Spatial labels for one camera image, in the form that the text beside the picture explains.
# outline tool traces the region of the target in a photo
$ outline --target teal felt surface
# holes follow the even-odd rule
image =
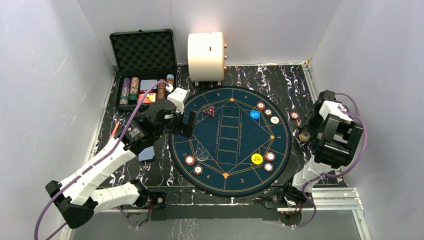
[[[278,124],[262,111],[258,119],[250,117],[258,102],[272,110]],[[203,113],[212,106],[214,117]],[[242,87],[213,88],[187,99],[185,112],[190,110],[197,112],[193,137],[171,135],[169,149],[178,170],[196,187],[217,196],[247,196],[268,187],[284,171],[291,134],[283,113],[265,96]],[[264,170],[266,152],[275,154],[271,172]],[[263,157],[261,164],[252,162],[253,154]],[[195,164],[187,165],[186,156],[193,156]],[[195,166],[202,167],[200,175],[193,173]]]

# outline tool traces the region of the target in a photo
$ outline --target blue poker chip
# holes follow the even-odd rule
[[[250,117],[252,119],[258,119],[260,116],[261,116],[261,113],[256,110],[253,110],[250,112]]]

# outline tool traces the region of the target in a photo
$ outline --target red triangle marker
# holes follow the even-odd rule
[[[215,117],[215,110],[214,110],[214,106],[209,107],[208,109],[204,110],[203,113],[211,116],[211,117]]]

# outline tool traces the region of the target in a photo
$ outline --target foam insert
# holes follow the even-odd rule
[[[122,73],[160,71],[176,66],[170,30],[113,33],[110,40]]]

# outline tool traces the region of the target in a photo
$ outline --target white wall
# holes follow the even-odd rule
[[[113,68],[76,0],[1,1],[0,53],[0,239],[31,239],[45,185],[88,156]],[[40,239],[61,219],[51,207]]]
[[[178,62],[189,33],[224,32],[226,64],[310,60],[341,0],[78,0],[111,62],[114,32],[170,28]]]
[[[174,29],[171,0],[77,1],[113,65],[111,33]]]
[[[344,0],[311,61],[316,90],[351,94],[367,123],[347,179],[376,240],[423,238],[423,13],[422,0]]]

